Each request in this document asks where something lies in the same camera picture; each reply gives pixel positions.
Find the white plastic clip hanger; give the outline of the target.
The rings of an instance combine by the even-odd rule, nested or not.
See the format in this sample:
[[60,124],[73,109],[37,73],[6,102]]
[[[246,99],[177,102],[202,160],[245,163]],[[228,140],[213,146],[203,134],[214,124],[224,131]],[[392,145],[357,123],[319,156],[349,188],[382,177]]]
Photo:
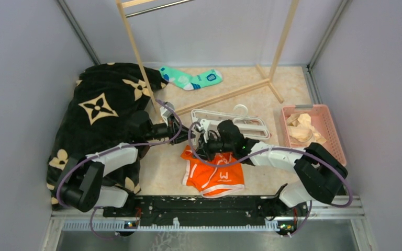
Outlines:
[[218,132],[217,126],[225,121],[232,120],[244,137],[265,141],[270,139],[271,133],[265,122],[256,116],[250,116],[247,106],[235,105],[233,112],[220,112],[205,109],[193,109],[191,111],[192,122],[199,122],[205,130]]

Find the orange underwear white trim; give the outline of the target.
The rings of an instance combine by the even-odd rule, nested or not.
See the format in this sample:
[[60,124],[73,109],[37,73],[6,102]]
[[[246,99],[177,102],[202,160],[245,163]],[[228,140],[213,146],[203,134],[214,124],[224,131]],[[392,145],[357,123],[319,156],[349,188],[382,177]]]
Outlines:
[[181,158],[186,160],[186,171],[182,184],[194,187],[202,197],[215,199],[245,190],[241,164],[224,167],[224,165],[236,161],[230,153],[216,154],[214,160],[210,162],[220,167],[202,163],[193,156],[189,146],[185,147]]

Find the wooden drying rack frame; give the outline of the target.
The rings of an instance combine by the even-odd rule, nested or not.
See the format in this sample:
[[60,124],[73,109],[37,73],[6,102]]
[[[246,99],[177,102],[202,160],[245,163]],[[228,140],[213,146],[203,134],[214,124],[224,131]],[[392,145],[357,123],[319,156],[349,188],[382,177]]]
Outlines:
[[[140,53],[139,53],[139,50],[137,48],[137,44],[135,42],[133,32],[131,30],[131,25],[130,25],[130,23],[128,21],[128,18],[129,17],[134,17],[134,16],[139,16],[139,15],[150,13],[150,12],[154,12],[156,10],[160,10],[160,9],[164,9],[164,8],[169,8],[169,7],[180,5],[180,4],[185,4],[185,3],[187,3],[187,1],[174,1],[174,2],[171,2],[171,3],[168,3],[168,4],[152,7],[152,8],[142,10],[142,11],[132,13],[132,14],[126,14],[125,13],[125,9],[127,9],[127,8],[132,8],[132,7],[135,7],[135,6],[139,6],[139,5],[142,5],[142,4],[146,4],[148,2],[149,1],[142,1],[142,0],[126,1],[126,2],[116,1],[116,6],[118,8],[119,14],[120,14],[121,19],[123,21],[123,24],[125,26],[125,30],[126,30],[128,38],[129,38],[129,41],[131,43],[131,47],[133,49],[135,58],[137,60],[137,64],[139,65],[140,72],[141,72],[142,77],[143,77],[143,79],[145,81],[146,87],[149,90],[150,98],[151,98],[151,101],[152,101],[152,106],[153,106],[153,108],[155,109],[156,112],[159,112],[160,110],[158,108],[158,103],[157,103],[156,98],[154,97],[154,92],[153,92],[153,90],[152,90],[152,88],[150,86],[150,82],[149,82],[147,73],[145,71],[145,68],[143,66],[143,61],[142,61],[142,59],[140,57]],[[270,72],[269,72],[268,75],[265,75],[264,72],[262,71],[262,68],[257,64],[255,67],[256,67],[257,71],[260,73],[260,75],[263,77],[262,80],[260,80],[258,82],[255,82],[253,84],[248,84],[248,85],[245,85],[245,86],[241,86],[241,87],[239,87],[239,88],[237,88],[235,90],[232,90],[230,92],[220,94],[220,95],[217,95],[217,96],[212,96],[212,97],[207,98],[207,99],[205,99],[203,101],[200,101],[200,102],[197,102],[197,103],[194,103],[194,104],[191,104],[191,105],[187,105],[187,106],[185,106],[183,108],[178,109],[176,111],[177,115],[184,115],[184,114],[190,112],[193,109],[204,108],[206,106],[213,105],[213,104],[216,104],[218,102],[221,102],[221,101],[224,101],[224,100],[227,100],[227,99],[239,96],[239,95],[243,95],[243,94],[246,94],[248,92],[252,92],[252,91],[254,91],[256,89],[263,88],[263,87],[268,87],[271,90],[271,92],[273,93],[273,95],[276,97],[276,99],[279,101],[279,103],[283,103],[284,99],[283,99],[282,95],[279,93],[279,91],[276,89],[276,87],[274,87],[273,79],[274,79],[274,75],[275,75],[278,63],[280,61],[280,58],[281,58],[281,55],[282,55],[282,52],[283,52],[283,49],[284,49],[284,45],[285,45],[286,40],[287,40],[287,36],[288,36],[289,31],[291,29],[291,26],[292,26],[292,23],[293,23],[293,20],[294,20],[298,5],[299,5],[299,1],[291,1],[291,4],[289,6],[289,10],[288,10],[288,13],[287,13],[287,17],[285,19],[284,26],[283,26],[283,29],[282,29],[282,32],[281,32],[281,36],[280,36],[280,39],[278,41],[278,45],[277,45],[277,48],[276,48],[274,59],[273,59],[273,62],[271,64]]]

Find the pink perforated plastic basket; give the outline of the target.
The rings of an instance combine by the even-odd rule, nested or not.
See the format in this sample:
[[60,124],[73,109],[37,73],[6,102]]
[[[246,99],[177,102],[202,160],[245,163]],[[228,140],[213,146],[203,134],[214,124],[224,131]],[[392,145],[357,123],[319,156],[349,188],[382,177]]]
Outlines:
[[284,106],[280,115],[280,126],[283,132],[286,147],[307,147],[293,144],[288,138],[286,119],[294,113],[307,113],[311,116],[311,124],[327,139],[322,146],[337,159],[341,165],[346,166],[347,161],[335,129],[331,113],[326,105],[292,105]]

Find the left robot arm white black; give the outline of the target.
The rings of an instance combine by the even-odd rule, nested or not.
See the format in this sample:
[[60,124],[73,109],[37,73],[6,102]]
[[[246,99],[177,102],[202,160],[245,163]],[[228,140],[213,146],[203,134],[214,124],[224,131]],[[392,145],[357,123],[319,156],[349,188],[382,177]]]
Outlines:
[[123,216],[135,212],[136,202],[124,188],[106,186],[103,179],[127,165],[139,162],[151,146],[184,142],[192,131],[184,126],[173,110],[164,111],[164,122],[152,123],[149,114],[140,110],[128,121],[132,140],[102,152],[72,157],[60,175],[53,194],[59,204],[88,212],[113,207]]

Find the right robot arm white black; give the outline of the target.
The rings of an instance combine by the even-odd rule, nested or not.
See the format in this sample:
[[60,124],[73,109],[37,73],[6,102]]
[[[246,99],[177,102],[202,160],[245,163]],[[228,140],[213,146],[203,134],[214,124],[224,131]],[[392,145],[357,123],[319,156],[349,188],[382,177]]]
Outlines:
[[310,200],[335,206],[333,200],[343,187],[349,198],[337,206],[343,208],[352,203],[347,169],[319,143],[303,148],[267,144],[245,137],[231,120],[221,122],[218,135],[214,136],[209,136],[207,127],[199,122],[192,123],[189,130],[199,133],[197,146],[190,145],[194,157],[207,165],[211,165],[216,154],[230,153],[234,158],[232,165],[269,166],[295,173],[299,180],[285,184],[274,200],[274,210],[279,215],[288,215],[295,206]]

